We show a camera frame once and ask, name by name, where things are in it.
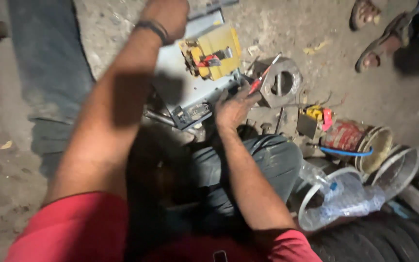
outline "blue wire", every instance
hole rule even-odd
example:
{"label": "blue wire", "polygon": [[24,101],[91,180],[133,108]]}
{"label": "blue wire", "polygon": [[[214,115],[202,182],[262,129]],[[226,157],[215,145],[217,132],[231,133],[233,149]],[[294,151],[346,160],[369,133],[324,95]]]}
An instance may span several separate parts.
{"label": "blue wire", "polygon": [[339,154],[339,155],[344,155],[344,156],[352,156],[352,157],[366,157],[373,154],[373,147],[371,146],[368,152],[348,152],[348,151],[332,149],[332,148],[327,148],[327,147],[322,147],[322,146],[320,146],[319,149],[327,153]]}

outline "metal switch plate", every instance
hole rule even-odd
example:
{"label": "metal switch plate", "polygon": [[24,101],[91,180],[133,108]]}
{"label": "metal switch plate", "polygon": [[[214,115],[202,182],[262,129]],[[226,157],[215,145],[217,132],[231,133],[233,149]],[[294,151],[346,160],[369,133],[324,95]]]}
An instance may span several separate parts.
{"label": "metal switch plate", "polygon": [[[221,10],[190,21],[187,24],[183,39],[200,35],[218,23],[224,24]],[[241,74],[239,70],[235,70],[230,75],[223,76],[215,81],[192,76],[187,69],[178,42],[177,40],[171,45],[160,48],[152,84],[164,101],[177,127],[186,130],[207,119],[212,114],[212,110],[210,110],[201,118],[189,121],[188,116],[191,114],[187,110],[198,104],[213,105],[224,89],[240,84]]]}

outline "hand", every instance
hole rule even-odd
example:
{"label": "hand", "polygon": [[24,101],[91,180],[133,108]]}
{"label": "hand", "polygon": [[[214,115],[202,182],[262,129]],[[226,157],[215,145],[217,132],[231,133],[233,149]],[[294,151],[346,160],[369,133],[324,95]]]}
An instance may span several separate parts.
{"label": "hand", "polygon": [[219,134],[226,131],[235,131],[240,123],[247,118],[250,108],[261,99],[261,94],[250,92],[250,84],[242,80],[242,88],[236,95],[227,100],[228,91],[223,91],[215,106],[216,126]]}
{"label": "hand", "polygon": [[189,3],[187,0],[148,0],[140,20],[155,20],[168,32],[168,41],[181,39],[187,25]]}

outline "dusty ground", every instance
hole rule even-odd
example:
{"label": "dusty ground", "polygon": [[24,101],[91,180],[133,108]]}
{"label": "dusty ground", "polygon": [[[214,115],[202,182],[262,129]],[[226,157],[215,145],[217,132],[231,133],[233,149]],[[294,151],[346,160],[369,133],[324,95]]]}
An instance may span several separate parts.
{"label": "dusty ground", "polygon": [[[334,108],[340,116],[387,125],[398,143],[419,146],[419,46],[407,57],[402,55],[406,57],[403,62],[390,60],[380,70],[364,74],[353,69],[369,42],[382,33],[396,14],[411,9],[415,3],[391,0],[381,23],[358,33],[348,28],[352,0],[241,0],[239,5],[225,8],[224,16],[236,27],[246,65],[256,56],[266,58],[282,51],[300,67],[308,102],[322,101],[332,91],[328,105],[346,98]],[[76,5],[82,34],[88,34],[82,36],[83,44],[94,74],[99,75],[122,45],[141,2],[79,0]],[[115,11],[123,6],[128,7],[122,8],[122,13]],[[0,0],[0,19],[8,21],[4,7]],[[316,54],[309,56],[302,51],[325,39],[330,44]],[[252,45],[259,46],[253,57],[246,51]],[[9,140],[14,144],[0,149],[0,261],[37,210],[46,189],[45,179],[37,172],[39,159],[29,150],[32,125],[26,120],[29,110],[20,98],[18,81],[12,45],[7,39],[0,43],[0,147]],[[277,110],[271,110],[270,116],[265,117],[275,118],[276,113]],[[288,111],[287,120],[283,130],[292,133],[292,110]]]}

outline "black bracelet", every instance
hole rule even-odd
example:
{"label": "black bracelet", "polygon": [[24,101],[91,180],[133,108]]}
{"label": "black bracelet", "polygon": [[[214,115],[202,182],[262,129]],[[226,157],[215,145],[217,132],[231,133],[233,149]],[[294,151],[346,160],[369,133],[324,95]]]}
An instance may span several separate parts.
{"label": "black bracelet", "polygon": [[159,38],[162,41],[162,45],[166,45],[168,43],[167,41],[168,32],[158,21],[155,21],[155,20],[138,21],[135,27],[149,28],[151,31],[153,31],[155,34],[159,36]]}

